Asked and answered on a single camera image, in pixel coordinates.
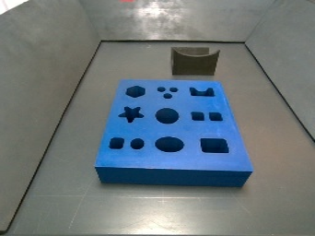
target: circular hole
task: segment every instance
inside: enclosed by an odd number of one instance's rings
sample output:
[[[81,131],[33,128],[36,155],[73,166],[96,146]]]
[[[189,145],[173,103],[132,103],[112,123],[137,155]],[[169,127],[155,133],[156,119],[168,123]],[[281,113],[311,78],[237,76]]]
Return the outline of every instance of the circular hole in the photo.
[[[144,146],[144,141],[141,138],[136,138],[133,139],[132,143],[131,143],[131,146],[133,149],[141,149],[143,146]]]
[[[164,92],[164,91],[165,91],[165,88],[164,88],[164,87],[159,87],[159,88],[157,88],[157,91],[159,91],[159,92]]]
[[[164,94],[164,98],[168,100],[168,99],[172,98],[172,95],[171,95],[169,93],[165,93],[165,94]]]
[[[180,116],[173,109],[163,108],[155,113],[156,120],[163,124],[173,124]]]
[[[164,152],[176,152],[183,149],[183,142],[176,137],[165,136],[156,140],[155,146]]]
[[[169,91],[171,91],[171,92],[177,92],[179,89],[177,89],[177,88],[171,88]]]

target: square hole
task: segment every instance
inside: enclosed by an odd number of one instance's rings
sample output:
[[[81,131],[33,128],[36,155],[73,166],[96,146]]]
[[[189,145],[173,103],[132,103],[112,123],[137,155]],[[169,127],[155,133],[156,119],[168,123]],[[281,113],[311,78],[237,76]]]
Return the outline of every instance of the square hole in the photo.
[[[200,146],[205,153],[228,153],[228,143],[223,138],[200,138]]]
[[[192,120],[193,121],[204,121],[204,114],[203,114],[203,112],[192,112]]]
[[[123,149],[124,139],[121,137],[113,137],[109,142],[111,149]]]
[[[209,118],[211,118],[211,121],[213,121],[213,122],[223,121],[221,113],[219,113],[219,112],[209,112]]]

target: star-shaped hole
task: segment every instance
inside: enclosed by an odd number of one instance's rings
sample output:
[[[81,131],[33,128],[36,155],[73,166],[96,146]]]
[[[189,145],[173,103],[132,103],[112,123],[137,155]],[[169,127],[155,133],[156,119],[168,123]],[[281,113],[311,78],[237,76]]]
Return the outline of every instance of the star-shaped hole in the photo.
[[[144,115],[140,113],[140,109],[141,109],[140,107],[136,108],[124,107],[124,113],[121,113],[119,117],[125,117],[128,123],[131,123],[135,118],[144,117]]]

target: gray wall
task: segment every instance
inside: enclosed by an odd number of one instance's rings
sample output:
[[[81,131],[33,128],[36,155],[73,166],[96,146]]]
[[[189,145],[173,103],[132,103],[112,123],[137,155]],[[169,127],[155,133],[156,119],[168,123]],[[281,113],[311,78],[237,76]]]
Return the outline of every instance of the gray wall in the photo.
[[[244,42],[275,0],[80,0],[104,41]]]
[[[99,43],[76,0],[30,0],[0,16],[0,232]]]
[[[277,0],[245,45],[315,139],[315,4]]]

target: shape sorter board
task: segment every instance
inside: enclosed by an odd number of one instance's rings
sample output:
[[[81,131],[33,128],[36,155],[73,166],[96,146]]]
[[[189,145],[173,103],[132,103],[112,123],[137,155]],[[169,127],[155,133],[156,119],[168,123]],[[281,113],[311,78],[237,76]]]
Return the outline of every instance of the shape sorter board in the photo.
[[[103,183],[243,186],[253,168],[220,83],[121,79],[95,168]]]

